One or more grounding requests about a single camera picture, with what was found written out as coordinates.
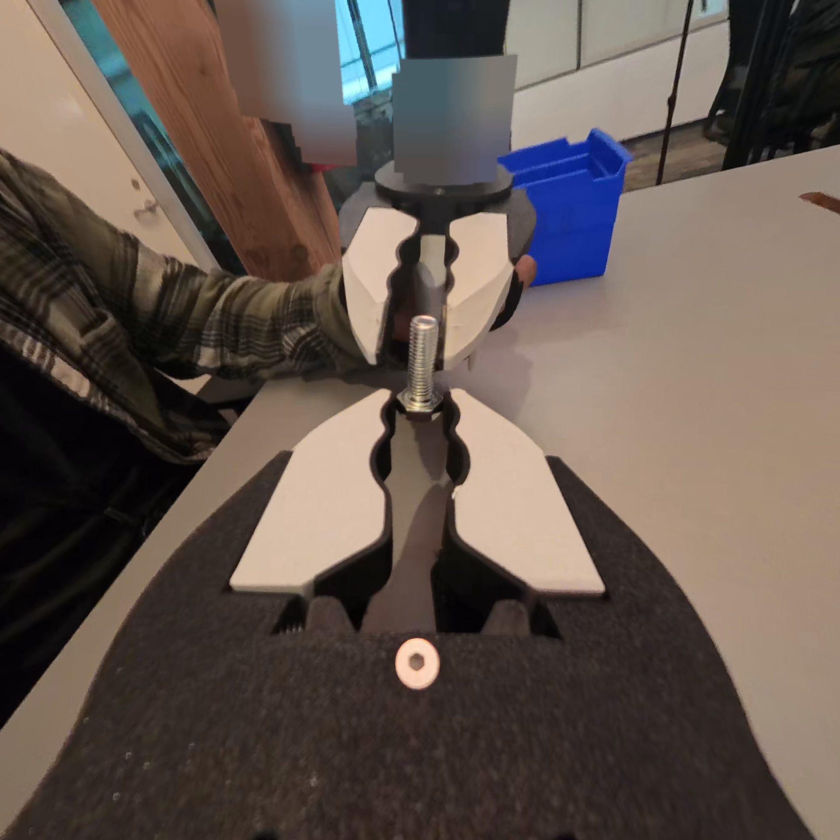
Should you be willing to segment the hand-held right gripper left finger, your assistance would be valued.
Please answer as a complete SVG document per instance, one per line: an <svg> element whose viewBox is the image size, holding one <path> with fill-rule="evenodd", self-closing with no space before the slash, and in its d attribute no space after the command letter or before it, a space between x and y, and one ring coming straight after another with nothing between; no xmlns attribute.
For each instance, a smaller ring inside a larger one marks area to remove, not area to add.
<svg viewBox="0 0 840 840"><path fill-rule="evenodd" d="M392 569L391 502L375 456L390 454L393 394L381 388L311 430L232 573L235 592L372 597Z"/></svg>

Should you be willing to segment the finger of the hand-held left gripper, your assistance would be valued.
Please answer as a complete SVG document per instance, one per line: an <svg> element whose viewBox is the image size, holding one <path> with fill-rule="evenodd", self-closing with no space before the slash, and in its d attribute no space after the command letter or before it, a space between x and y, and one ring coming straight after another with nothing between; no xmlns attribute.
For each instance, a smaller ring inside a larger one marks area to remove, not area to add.
<svg viewBox="0 0 840 840"><path fill-rule="evenodd" d="M350 326L371 366L378 365L382 352L400 248L417 229L418 221L409 214L392 207L370 207L344 252L343 288Z"/></svg>
<svg viewBox="0 0 840 840"><path fill-rule="evenodd" d="M457 246L444 307L444 368L453 370L483 342L505 304L513 264L503 213L456 219L448 234Z"/></svg>

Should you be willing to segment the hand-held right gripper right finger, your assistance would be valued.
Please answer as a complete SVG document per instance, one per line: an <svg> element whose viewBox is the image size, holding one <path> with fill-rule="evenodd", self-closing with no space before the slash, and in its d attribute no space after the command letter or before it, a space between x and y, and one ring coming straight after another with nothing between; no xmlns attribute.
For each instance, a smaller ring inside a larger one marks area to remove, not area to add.
<svg viewBox="0 0 840 840"><path fill-rule="evenodd" d="M540 446L462 388L449 392L465 478L455 479L455 534L541 595L606 592Z"/></svg>

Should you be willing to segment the blue plastic bin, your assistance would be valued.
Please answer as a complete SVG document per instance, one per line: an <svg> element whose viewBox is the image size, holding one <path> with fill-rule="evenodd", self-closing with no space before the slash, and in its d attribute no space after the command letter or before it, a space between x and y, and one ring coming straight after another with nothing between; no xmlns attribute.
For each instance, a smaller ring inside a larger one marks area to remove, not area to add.
<svg viewBox="0 0 840 840"><path fill-rule="evenodd" d="M528 251L538 266L533 287L605 274L631 160L619 142L597 128L577 143L561 138L498 158L537 216Z"/></svg>

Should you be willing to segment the silver hex bolt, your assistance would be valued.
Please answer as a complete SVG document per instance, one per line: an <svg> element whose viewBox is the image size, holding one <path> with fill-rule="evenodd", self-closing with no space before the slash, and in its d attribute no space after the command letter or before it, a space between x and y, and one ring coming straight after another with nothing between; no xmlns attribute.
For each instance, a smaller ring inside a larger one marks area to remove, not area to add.
<svg viewBox="0 0 840 840"><path fill-rule="evenodd" d="M402 413L411 422L426 422L443 402L436 388L438 321L427 314L412 318L406 365L406 388L397 396Z"/></svg>

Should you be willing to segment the person's left forearm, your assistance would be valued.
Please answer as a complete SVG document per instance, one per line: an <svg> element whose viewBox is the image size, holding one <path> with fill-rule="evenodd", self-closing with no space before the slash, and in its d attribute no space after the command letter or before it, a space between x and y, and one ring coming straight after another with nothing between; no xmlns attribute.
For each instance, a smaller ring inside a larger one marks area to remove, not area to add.
<svg viewBox="0 0 840 840"><path fill-rule="evenodd" d="M176 378L267 381L368 363L346 307L339 264L280 282L203 271L140 245L110 307L142 356Z"/></svg>

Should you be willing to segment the black stand pole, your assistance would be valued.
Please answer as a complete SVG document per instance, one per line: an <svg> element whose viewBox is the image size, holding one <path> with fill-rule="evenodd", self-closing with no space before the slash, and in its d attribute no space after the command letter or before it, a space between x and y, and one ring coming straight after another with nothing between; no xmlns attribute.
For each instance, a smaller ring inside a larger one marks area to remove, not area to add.
<svg viewBox="0 0 840 840"><path fill-rule="evenodd" d="M694 1L687 1L686 11L684 15L684 22L679 38L679 47L677 51L677 58L675 63L675 73L673 77L672 86L667 99L667 114L665 128L661 139L660 152L658 157L658 167L655 178L655 185L661 186L665 177L665 166L667 162L667 155L669 149L670 135L674 126L674 117L676 113L676 104L679 95L679 83L684 67L687 40L690 33L691 21L694 12Z"/></svg>

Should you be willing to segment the person's torso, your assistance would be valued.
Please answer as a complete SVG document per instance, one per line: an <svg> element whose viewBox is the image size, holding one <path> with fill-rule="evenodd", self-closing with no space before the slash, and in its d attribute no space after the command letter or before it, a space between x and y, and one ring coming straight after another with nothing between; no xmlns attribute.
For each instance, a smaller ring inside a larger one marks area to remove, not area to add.
<svg viewBox="0 0 840 840"><path fill-rule="evenodd" d="M132 355L139 243L2 150L2 724L189 485L225 420Z"/></svg>

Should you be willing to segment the black office chair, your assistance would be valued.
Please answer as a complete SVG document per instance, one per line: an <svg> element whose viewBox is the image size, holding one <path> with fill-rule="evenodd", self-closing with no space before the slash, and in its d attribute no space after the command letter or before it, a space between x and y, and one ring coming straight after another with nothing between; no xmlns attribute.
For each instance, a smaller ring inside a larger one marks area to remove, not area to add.
<svg viewBox="0 0 840 840"><path fill-rule="evenodd" d="M839 2L728 2L728 62L702 130L721 169L838 144Z"/></svg>

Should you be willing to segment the white door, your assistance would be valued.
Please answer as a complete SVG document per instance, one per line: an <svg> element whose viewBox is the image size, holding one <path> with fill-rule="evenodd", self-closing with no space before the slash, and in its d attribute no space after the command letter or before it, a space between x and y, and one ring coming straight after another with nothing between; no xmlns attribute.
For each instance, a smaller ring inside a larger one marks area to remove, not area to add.
<svg viewBox="0 0 840 840"><path fill-rule="evenodd" d="M1 145L152 249L217 266L57 2L2 2ZM159 211L137 220L146 198Z"/></svg>

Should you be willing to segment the wooden post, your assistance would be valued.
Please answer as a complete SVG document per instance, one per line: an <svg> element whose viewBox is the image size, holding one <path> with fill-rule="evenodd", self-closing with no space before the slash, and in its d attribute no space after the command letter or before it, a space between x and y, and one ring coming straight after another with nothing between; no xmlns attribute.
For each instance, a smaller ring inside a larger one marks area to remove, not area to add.
<svg viewBox="0 0 840 840"><path fill-rule="evenodd" d="M294 281L337 263L322 175L296 171L271 126L240 112L208 2L93 4L248 273Z"/></svg>

